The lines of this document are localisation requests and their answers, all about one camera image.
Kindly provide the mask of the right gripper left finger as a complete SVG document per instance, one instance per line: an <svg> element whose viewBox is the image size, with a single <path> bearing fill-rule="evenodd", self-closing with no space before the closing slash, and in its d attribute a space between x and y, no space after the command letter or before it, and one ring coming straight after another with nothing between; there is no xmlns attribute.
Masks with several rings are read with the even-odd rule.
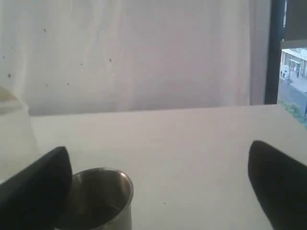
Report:
<svg viewBox="0 0 307 230"><path fill-rule="evenodd" d="M0 185L0 228L53 230L71 182L68 151L56 147Z"/></svg>

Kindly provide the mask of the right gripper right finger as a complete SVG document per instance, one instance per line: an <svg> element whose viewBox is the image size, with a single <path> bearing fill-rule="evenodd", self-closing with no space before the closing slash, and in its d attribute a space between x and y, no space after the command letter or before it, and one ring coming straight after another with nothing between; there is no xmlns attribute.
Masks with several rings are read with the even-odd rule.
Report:
<svg viewBox="0 0 307 230"><path fill-rule="evenodd" d="M252 142L248 177L275 230L307 228L307 167L260 140Z"/></svg>

